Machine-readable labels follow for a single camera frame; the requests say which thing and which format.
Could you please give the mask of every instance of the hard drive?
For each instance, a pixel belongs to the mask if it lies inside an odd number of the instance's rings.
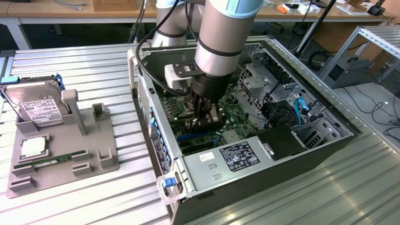
[[[32,121],[37,127],[62,123],[69,114],[61,101],[61,79],[54,76],[1,79],[0,92],[10,104],[20,121]]]

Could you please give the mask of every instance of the motherboard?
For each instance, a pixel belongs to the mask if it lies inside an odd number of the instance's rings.
[[[161,105],[182,153],[192,154],[240,141],[257,130],[248,119],[249,115],[237,104],[240,94],[240,91],[228,88],[226,94],[218,101],[218,111],[226,118],[225,125],[222,129],[200,134],[190,134],[190,130],[185,128],[196,118],[190,97],[160,95]]]

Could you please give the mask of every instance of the white cable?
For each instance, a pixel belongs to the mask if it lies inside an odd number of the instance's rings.
[[[320,63],[320,64],[325,64],[324,62],[321,62],[321,61],[316,61],[316,60],[312,60],[313,62],[317,62],[317,63]]]
[[[70,8],[73,8],[73,9],[76,9],[76,10],[81,10],[81,7],[78,7],[78,6],[86,6],[86,5],[88,5],[86,3],[69,4],[69,3],[61,2],[60,0],[54,0],[54,1],[56,1],[56,3],[57,3],[58,5],[70,7]]]

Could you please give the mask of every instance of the white label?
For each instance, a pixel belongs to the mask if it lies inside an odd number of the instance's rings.
[[[205,154],[202,154],[202,155],[198,155],[198,157],[200,157],[200,161],[201,161],[201,162],[205,162],[206,160],[210,160],[210,159],[214,158],[212,152],[208,152],[208,153],[205,153]]]
[[[61,113],[52,98],[32,102],[22,102],[21,106],[33,123],[42,123],[61,119]]]

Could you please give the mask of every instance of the metal table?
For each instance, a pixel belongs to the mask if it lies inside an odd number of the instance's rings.
[[[128,81],[132,45],[17,51],[10,75],[58,72],[66,89],[78,91],[80,109],[102,102],[110,110],[120,169],[8,199],[4,195],[14,137],[14,112],[0,101],[0,221],[5,224],[169,224],[142,139]]]
[[[294,69],[364,132],[312,171],[194,220],[220,224],[396,224],[400,220],[400,157],[328,96],[312,72],[274,42]],[[62,74],[66,88],[80,91],[80,108],[104,102],[110,108],[120,169],[30,195],[0,195],[0,221],[6,224],[169,224],[154,187],[154,173],[129,96],[126,50],[130,45],[17,51],[5,62],[12,75]],[[0,191],[4,193],[13,144],[14,114],[0,115]]]

